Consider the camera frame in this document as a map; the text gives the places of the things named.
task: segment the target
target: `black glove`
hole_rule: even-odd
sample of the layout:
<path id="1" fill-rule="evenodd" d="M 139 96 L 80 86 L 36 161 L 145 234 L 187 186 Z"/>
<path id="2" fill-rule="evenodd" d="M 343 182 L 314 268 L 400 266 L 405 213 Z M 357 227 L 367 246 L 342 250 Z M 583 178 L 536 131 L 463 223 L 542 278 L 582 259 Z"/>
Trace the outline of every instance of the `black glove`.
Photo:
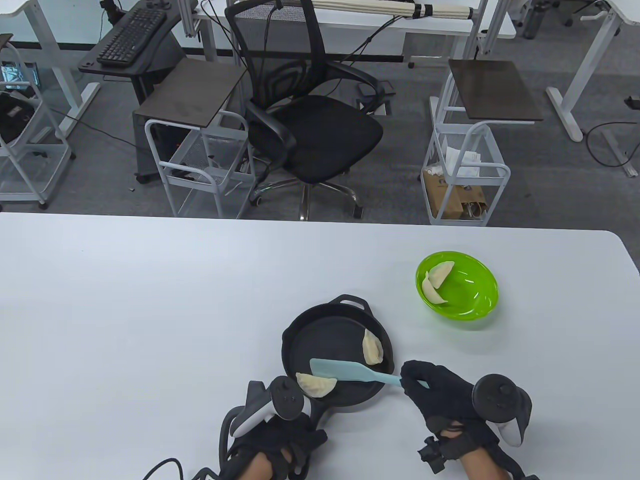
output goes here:
<path id="1" fill-rule="evenodd" d="M 247 464 L 247 459 L 253 459 L 258 453 L 263 452 L 273 467 L 273 479 L 284 480 L 296 467 L 303 467 L 309 454 L 326 440 L 326 432 L 314 430 L 311 420 L 304 413 L 294 420 L 283 420 L 276 415 L 269 422 L 261 422 L 247 434 L 236 438 L 228 452 L 230 461 L 226 462 L 220 476 L 237 478 L 237 474 L 226 474 L 225 468 L 229 470 L 237 468 L 234 464 Z M 291 463 L 284 458 L 283 449 L 291 453 Z M 232 461 L 237 457 L 241 457 L 243 461 Z"/>
<path id="2" fill-rule="evenodd" d="M 405 394 L 418 407 L 427 428 L 440 441 L 445 459 L 454 460 L 480 447 L 498 444 L 498 437 L 474 409 L 471 383 L 441 365 L 416 360 L 406 362 L 400 375 Z M 429 388 L 420 385 L 418 380 L 426 381 Z M 454 421 L 462 426 L 453 426 Z M 447 438 L 441 435 L 443 430 L 462 431 L 463 434 Z"/>

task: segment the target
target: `human hand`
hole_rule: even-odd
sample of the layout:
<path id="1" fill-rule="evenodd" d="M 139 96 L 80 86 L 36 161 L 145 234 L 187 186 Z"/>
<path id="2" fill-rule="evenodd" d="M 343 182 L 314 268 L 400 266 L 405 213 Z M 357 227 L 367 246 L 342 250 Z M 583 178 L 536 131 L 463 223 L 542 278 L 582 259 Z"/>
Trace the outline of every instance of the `human hand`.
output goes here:
<path id="1" fill-rule="evenodd" d="M 427 428 L 439 440 L 451 441 L 466 433 L 476 448 L 497 444 L 498 437 L 474 409 L 474 386 L 441 365 L 410 360 L 400 372 L 405 394 L 420 410 Z M 425 388 L 418 380 L 429 384 Z"/>
<path id="2" fill-rule="evenodd" d="M 236 438 L 228 455 L 253 458 L 258 453 L 265 454 L 273 468 L 273 478 L 281 479 L 295 467 L 304 466 L 309 454 L 326 440 L 326 432 L 315 430 L 304 413 L 294 420 L 283 420 L 276 415 Z"/>

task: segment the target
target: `green plastic bowl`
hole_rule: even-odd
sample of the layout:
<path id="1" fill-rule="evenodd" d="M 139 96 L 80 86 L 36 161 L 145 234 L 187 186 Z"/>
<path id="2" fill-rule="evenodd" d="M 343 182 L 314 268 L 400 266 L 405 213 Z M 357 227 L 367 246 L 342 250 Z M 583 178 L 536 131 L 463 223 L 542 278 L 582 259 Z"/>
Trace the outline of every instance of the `green plastic bowl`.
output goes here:
<path id="1" fill-rule="evenodd" d="M 438 294 L 447 303 L 434 305 L 422 292 L 422 281 L 437 264 L 453 260 L 456 264 Z M 486 317 L 498 304 L 498 282 L 493 273 L 478 260 L 460 252 L 432 253 L 415 272 L 415 286 L 420 298 L 434 312 L 458 321 L 472 321 Z"/>

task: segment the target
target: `gray carpet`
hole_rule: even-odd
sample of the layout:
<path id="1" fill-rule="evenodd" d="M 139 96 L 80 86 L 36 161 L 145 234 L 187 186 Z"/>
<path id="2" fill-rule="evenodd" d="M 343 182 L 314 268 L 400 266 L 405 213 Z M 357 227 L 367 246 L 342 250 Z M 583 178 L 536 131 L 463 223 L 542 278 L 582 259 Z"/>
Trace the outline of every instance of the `gray carpet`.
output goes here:
<path id="1" fill-rule="evenodd" d="M 640 265 L 640 178 L 628 179 L 619 168 L 597 165 L 584 143 L 570 141 L 544 94 L 547 86 L 564 91 L 572 80 L 599 22 L 560 25 L 553 14 L 545 20 L 537 39 L 502 40 L 494 58 L 513 60 L 540 105 L 545 121 L 534 127 L 494 128 L 511 180 L 490 225 L 493 227 L 605 229 L 618 234 L 637 265 Z M 435 38 L 411 36 L 407 49 L 416 53 L 437 50 Z M 581 126 L 589 129 L 602 122 L 638 121 L 622 100 L 640 93 L 640 29 L 624 28 L 614 39 L 600 68 L 575 108 Z M 38 51 L 26 51 L 37 60 L 43 82 L 49 86 L 51 106 L 66 110 L 46 59 Z M 66 52 L 70 65 L 81 52 Z M 406 64 L 356 64 L 376 77 L 391 80 L 397 90 L 393 115 L 382 118 L 384 137 L 375 150 L 337 182 L 355 189 L 365 204 L 362 221 L 378 223 L 427 223 L 420 183 L 429 121 L 425 101 L 439 92 L 444 71 L 438 68 L 410 70 Z M 81 84 L 94 81 L 82 76 Z M 348 95 L 349 87 L 342 88 Z M 102 82 L 102 90 L 83 117 L 90 125 L 132 141 L 131 111 L 136 99 L 127 83 Z M 629 136 L 628 127 L 615 127 L 621 144 L 629 150 L 640 141 L 640 129 Z M 77 160 L 70 165 L 52 199 L 48 212 L 169 216 L 159 182 L 139 185 L 132 147 L 114 141 L 83 125 L 76 127 L 70 142 Z M 599 136 L 596 152 L 611 160 Z M 634 164 L 640 168 L 640 161 Z M 283 189 L 264 196 L 262 205 L 249 208 L 246 218 L 295 220 L 300 192 Z M 5 204 L 6 211 L 39 210 L 33 204 Z M 315 189 L 311 218 L 316 221 L 354 221 L 348 202 L 340 196 Z"/>

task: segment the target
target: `keyboard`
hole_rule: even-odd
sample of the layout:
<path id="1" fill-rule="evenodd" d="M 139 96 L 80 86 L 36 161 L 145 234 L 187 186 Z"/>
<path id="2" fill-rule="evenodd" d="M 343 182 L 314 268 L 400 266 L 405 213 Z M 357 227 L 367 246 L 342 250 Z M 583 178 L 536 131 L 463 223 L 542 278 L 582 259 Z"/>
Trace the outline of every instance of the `keyboard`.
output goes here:
<path id="1" fill-rule="evenodd" d="M 108 67 L 129 67 L 142 53 L 154 33 L 166 20 L 166 13 L 152 8 L 138 8 L 98 54 L 97 61 Z"/>

